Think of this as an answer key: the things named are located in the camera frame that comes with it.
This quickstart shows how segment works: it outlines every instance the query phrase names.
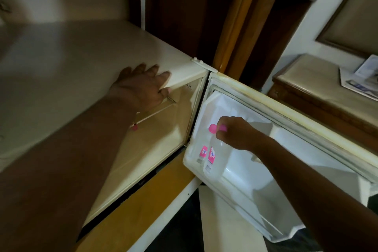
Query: pink label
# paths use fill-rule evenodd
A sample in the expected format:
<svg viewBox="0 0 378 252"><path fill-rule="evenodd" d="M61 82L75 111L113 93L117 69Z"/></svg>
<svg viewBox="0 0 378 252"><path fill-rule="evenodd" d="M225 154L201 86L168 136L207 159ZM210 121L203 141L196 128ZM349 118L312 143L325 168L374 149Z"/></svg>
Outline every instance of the pink label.
<svg viewBox="0 0 378 252"><path fill-rule="evenodd" d="M211 147L208 160L210 161L211 164L214 164L214 159L215 159L215 151L213 147Z"/></svg>
<svg viewBox="0 0 378 252"><path fill-rule="evenodd" d="M200 157L205 158L207 153L208 153L208 147L204 145L203 148L201 149Z"/></svg>

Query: forearm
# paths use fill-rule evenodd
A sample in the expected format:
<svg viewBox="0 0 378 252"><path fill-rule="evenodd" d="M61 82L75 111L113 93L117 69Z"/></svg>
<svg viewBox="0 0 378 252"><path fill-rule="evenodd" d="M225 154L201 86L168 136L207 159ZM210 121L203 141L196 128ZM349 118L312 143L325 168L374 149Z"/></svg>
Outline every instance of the forearm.
<svg viewBox="0 0 378 252"><path fill-rule="evenodd" d="M266 137L251 144L325 251L376 249L378 216Z"/></svg>
<svg viewBox="0 0 378 252"><path fill-rule="evenodd" d="M136 112L102 99L0 174L5 251L68 251Z"/></svg>

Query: bottle label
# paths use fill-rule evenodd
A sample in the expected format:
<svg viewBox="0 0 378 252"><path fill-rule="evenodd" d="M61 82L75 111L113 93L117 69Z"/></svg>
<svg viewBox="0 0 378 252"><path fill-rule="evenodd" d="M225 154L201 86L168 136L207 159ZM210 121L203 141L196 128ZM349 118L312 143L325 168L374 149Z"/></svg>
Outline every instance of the bottle label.
<svg viewBox="0 0 378 252"><path fill-rule="evenodd" d="M209 153L209 156L208 156L208 163L207 163L206 168L205 168L208 172L211 171L211 167L214 164L214 159L215 159L215 151L214 151L214 148L211 147L210 153Z"/></svg>
<svg viewBox="0 0 378 252"><path fill-rule="evenodd" d="M200 157L205 158L207 153L208 153L208 147L204 145L203 148L201 149Z"/></svg>

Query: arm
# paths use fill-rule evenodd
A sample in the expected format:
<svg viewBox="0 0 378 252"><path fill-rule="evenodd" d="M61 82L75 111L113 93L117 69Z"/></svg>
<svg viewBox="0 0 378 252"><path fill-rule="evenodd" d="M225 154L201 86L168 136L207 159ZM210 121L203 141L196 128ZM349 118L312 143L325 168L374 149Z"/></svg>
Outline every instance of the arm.
<svg viewBox="0 0 378 252"><path fill-rule="evenodd" d="M136 112L160 104L170 73L125 68L109 93L0 174L2 251L69 251Z"/></svg>
<svg viewBox="0 0 378 252"><path fill-rule="evenodd" d="M217 138L255 154L324 251L376 251L378 216L240 117L221 117Z"/></svg>

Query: mini fridge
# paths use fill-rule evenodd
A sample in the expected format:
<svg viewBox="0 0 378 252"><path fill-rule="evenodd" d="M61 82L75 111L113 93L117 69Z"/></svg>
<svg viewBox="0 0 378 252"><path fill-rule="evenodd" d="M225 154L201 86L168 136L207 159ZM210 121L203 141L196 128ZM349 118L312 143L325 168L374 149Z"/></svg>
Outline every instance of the mini fridge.
<svg viewBox="0 0 378 252"><path fill-rule="evenodd" d="M203 174L196 136L221 116L267 124L267 134L364 205L378 181L371 152L127 21L9 25L0 34L0 169L99 100L122 68L145 62L172 73L172 93L136 116L86 223L186 145L184 165L268 240L292 237L304 225L251 153L233 150L217 181Z"/></svg>

